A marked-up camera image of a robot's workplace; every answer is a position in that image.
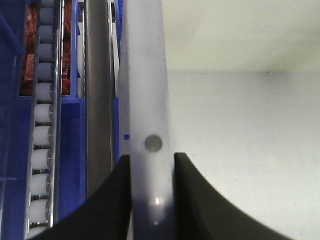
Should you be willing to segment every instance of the conveyor belt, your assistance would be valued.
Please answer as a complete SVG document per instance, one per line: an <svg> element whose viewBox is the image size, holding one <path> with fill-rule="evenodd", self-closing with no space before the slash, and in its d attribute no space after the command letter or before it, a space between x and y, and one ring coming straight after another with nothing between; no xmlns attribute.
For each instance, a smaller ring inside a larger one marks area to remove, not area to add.
<svg viewBox="0 0 320 240"><path fill-rule="evenodd" d="M63 0L38 2L24 238L58 220Z"/></svg>

